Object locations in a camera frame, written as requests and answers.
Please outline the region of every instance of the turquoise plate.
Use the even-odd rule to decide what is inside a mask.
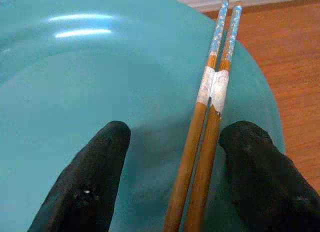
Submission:
[[[73,156],[120,120],[132,138],[110,231],[161,231],[214,25],[174,0],[0,0],[0,230],[26,231]],[[275,99],[239,42],[221,127],[238,120],[284,151]],[[206,231],[245,230],[225,172],[219,147]]]

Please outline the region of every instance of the wooden chopstick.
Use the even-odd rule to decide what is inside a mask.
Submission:
[[[219,11],[218,22],[214,29],[210,55],[207,67],[203,73],[201,86],[198,93],[195,110],[190,122],[189,131],[186,137],[180,167],[177,173],[175,184],[171,193],[166,217],[164,221],[164,232],[177,232],[179,230],[188,187],[190,184],[199,140],[208,108],[210,89],[213,78],[212,68],[216,66],[222,33],[225,25],[229,0],[222,0]]]
[[[204,212],[207,203],[208,189],[213,170],[214,158],[216,154],[216,146],[219,134],[219,123],[221,120],[222,113],[221,101],[224,104],[229,79],[228,74],[235,46],[241,10],[241,3],[235,3],[235,6],[232,10],[231,21],[224,44],[222,58],[219,66],[219,72],[216,72],[215,74],[218,77],[217,79],[214,79],[214,82],[212,84],[213,88],[211,90],[215,92],[211,95],[216,97],[218,96],[220,97],[220,99],[217,103],[215,99],[218,98],[211,98],[211,105],[208,112],[208,119],[204,132],[204,139],[201,146],[199,160],[193,180],[191,198],[187,209],[186,221],[184,223],[184,232],[201,231],[201,225],[203,223]]]

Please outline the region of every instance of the wooden table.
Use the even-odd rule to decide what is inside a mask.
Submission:
[[[273,91],[286,154],[320,193],[320,0],[245,7],[237,38]]]

